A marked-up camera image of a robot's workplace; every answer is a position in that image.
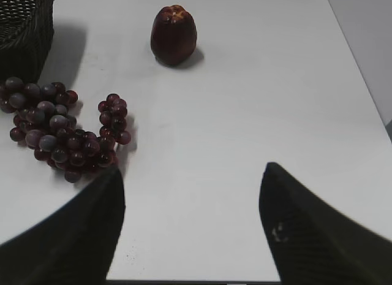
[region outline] table surface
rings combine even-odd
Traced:
[[[194,16],[198,50],[171,69],[149,36],[159,9],[177,3]],[[108,278],[278,280],[258,214],[268,161],[392,238],[391,142],[327,0],[56,0],[54,21],[40,83],[76,90],[90,131],[108,93],[136,119]],[[0,147],[2,242],[86,181],[64,182],[8,130]]]

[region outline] black basket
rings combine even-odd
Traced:
[[[0,0],[0,81],[38,81],[54,34],[53,1]]]

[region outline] red apple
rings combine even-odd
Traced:
[[[182,6],[166,6],[154,20],[151,49],[168,66],[176,66],[195,50],[197,31],[194,19]]]

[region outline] grape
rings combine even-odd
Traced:
[[[124,118],[114,117],[111,121],[111,128],[115,131],[123,131],[127,127],[127,121]]]
[[[28,146],[37,148],[39,145],[39,140],[43,136],[43,133],[40,130],[30,130],[26,134],[26,143]]]
[[[99,135],[101,135],[101,136],[112,136],[112,137],[114,137],[114,136],[115,136],[115,133],[114,133],[113,130],[110,129],[109,127],[103,126],[103,127],[101,127],[101,128],[99,129]]]
[[[69,157],[69,162],[75,167],[81,167],[86,162],[85,155],[80,151],[74,151]]]
[[[53,115],[49,121],[51,128],[58,130],[67,127],[69,120],[62,115]]]
[[[10,131],[10,138],[15,141],[15,142],[19,142],[19,141],[23,141],[26,137],[26,133],[24,133],[21,129],[19,129],[18,127],[13,128]]]
[[[67,93],[59,93],[56,95],[56,102],[58,104],[67,105],[69,102],[69,95]]]
[[[108,102],[108,105],[111,105],[113,103],[114,100],[119,99],[120,96],[118,96],[115,93],[111,93],[106,97],[106,101]]]
[[[56,110],[55,105],[50,101],[41,101],[37,104],[37,108],[43,110],[47,118],[51,117]]]
[[[33,97],[36,99],[39,99],[41,97],[41,89],[39,88],[38,85],[33,84],[33,83],[28,83],[26,86],[24,86],[23,92],[28,96],[28,97]]]
[[[83,135],[83,138],[95,140],[97,138],[97,136],[93,132],[85,132],[85,134]]]
[[[113,106],[112,112],[113,115],[119,116],[120,118],[125,118],[128,114],[127,108],[120,104],[116,104],[115,106]]]
[[[83,129],[76,129],[75,130],[75,135],[79,136],[80,138],[83,138],[83,136],[85,135],[86,131]]]
[[[113,162],[111,164],[118,165],[118,158],[117,156],[113,156]]]
[[[126,145],[132,140],[132,137],[128,131],[123,131],[119,134],[117,138],[117,143]]]
[[[83,145],[83,152],[87,156],[94,156],[97,152],[99,152],[99,143],[97,140],[87,140]]]
[[[56,167],[60,170],[66,170],[67,168],[69,168],[70,164],[69,162],[55,162]]]
[[[74,104],[78,100],[78,94],[73,90],[68,90],[66,92],[69,96],[69,104]]]
[[[5,99],[0,100],[0,109],[5,113],[13,113],[15,112],[15,108],[10,105],[10,102]]]
[[[40,124],[45,120],[45,113],[42,109],[32,108],[29,110],[26,119],[32,124]]]
[[[34,130],[36,127],[35,127],[34,124],[29,123],[28,121],[21,121],[21,122],[19,123],[19,128],[20,128],[23,132],[27,133],[28,131]]]
[[[20,122],[22,121],[22,119],[20,118],[20,116],[19,115],[15,115],[14,117],[13,117],[13,124],[16,126],[16,127],[18,127],[19,125],[20,125]]]
[[[42,151],[51,152],[57,145],[57,138],[53,135],[44,135],[39,140],[39,148]]]
[[[41,95],[45,99],[53,99],[56,97],[57,89],[54,84],[46,84],[41,87]]]
[[[57,141],[60,144],[65,144],[68,141],[68,138],[74,133],[69,127],[59,129],[56,133]]]
[[[111,136],[99,137],[98,142],[102,151],[112,150],[116,145],[116,140]]]
[[[108,127],[111,125],[111,113],[110,112],[102,112],[99,116],[99,121],[104,126]]]
[[[29,113],[29,110],[26,109],[26,108],[22,109],[22,110],[18,110],[18,114],[19,114],[20,118],[25,120],[25,121],[26,121],[26,117],[27,117],[28,113]]]
[[[99,112],[106,112],[109,110],[109,105],[107,101],[101,101],[98,104],[98,111]]]
[[[81,172],[79,170],[67,169],[66,172],[64,173],[64,178],[69,183],[76,183],[81,178]]]
[[[81,138],[73,135],[67,141],[67,147],[71,150],[78,150],[80,149],[82,144]]]
[[[64,147],[56,147],[51,152],[51,158],[55,162],[59,162],[59,163],[66,162],[68,160],[67,150]]]
[[[6,89],[10,93],[22,90],[24,85],[23,81],[17,77],[10,77],[6,80]]]
[[[13,108],[22,108],[26,103],[26,98],[21,93],[13,93],[8,101]]]
[[[56,105],[56,110],[55,110],[56,115],[66,116],[67,113],[68,113],[67,107],[65,107],[64,105],[61,105],[61,104]]]
[[[97,157],[97,164],[100,167],[108,167],[113,162],[113,155],[110,152],[101,152]]]
[[[41,149],[34,150],[34,157],[38,161],[47,161],[50,158],[50,153]]]
[[[76,117],[74,117],[72,115],[67,115],[67,119],[69,120],[69,127],[71,127],[72,129],[75,129],[76,124],[77,124]]]
[[[52,158],[48,158],[48,159],[47,159],[47,164],[48,164],[50,167],[56,167],[56,162],[55,162],[54,160],[52,160]]]
[[[121,98],[118,98],[118,99],[113,101],[113,106],[115,106],[115,105],[122,105],[125,108],[127,108],[127,102],[125,102],[125,100],[121,99]]]
[[[52,84],[55,86],[57,94],[66,92],[66,86],[63,83],[53,82]]]

